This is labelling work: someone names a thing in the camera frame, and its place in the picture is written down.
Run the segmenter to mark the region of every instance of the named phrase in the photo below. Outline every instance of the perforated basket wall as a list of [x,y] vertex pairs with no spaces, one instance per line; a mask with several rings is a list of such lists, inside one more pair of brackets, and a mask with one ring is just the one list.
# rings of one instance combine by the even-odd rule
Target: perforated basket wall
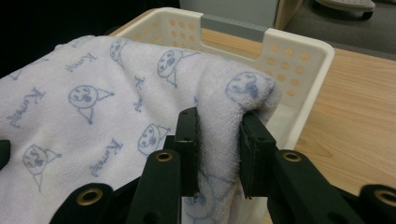
[[294,149],[332,62],[333,48],[316,39],[268,29],[262,43],[262,54],[256,59],[247,58],[203,43],[202,15],[182,9],[160,8],[117,36],[218,54],[273,76],[283,95],[267,128],[278,147]]

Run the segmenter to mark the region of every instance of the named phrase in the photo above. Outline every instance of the towel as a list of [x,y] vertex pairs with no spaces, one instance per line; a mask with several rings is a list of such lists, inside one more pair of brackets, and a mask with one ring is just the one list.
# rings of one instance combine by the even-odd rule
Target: towel
[[141,176],[148,155],[197,107],[202,146],[197,197],[182,223],[235,223],[244,196],[238,129],[255,111],[265,124],[281,91],[242,63],[189,49],[87,35],[0,79],[0,223],[49,223],[75,189],[118,189]]

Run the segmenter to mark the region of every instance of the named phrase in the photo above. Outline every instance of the table surface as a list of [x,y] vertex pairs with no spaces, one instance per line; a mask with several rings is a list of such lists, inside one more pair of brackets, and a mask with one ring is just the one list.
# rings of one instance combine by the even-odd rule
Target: table surface
[[[204,38],[219,39],[219,34],[205,31]],[[227,45],[227,38],[222,36],[221,43]],[[249,45],[253,54],[261,49],[238,45]],[[352,194],[367,184],[396,188],[396,62],[335,49],[295,150],[331,184]]]

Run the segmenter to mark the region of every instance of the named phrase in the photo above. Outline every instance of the brass insert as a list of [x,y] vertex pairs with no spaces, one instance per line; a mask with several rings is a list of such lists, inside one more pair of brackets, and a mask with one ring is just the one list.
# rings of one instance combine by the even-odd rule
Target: brass insert
[[385,189],[378,189],[374,192],[374,195],[382,203],[386,203],[390,206],[396,207],[396,194],[395,193],[385,190]]
[[157,159],[157,161],[170,161],[172,160],[172,154],[168,152],[160,152],[155,155],[155,159]]
[[285,158],[285,160],[287,161],[300,161],[301,157],[294,152],[285,152],[283,153],[283,158]]
[[98,188],[91,188],[82,191],[77,197],[77,203],[81,206],[88,206],[98,202],[103,196],[103,192]]

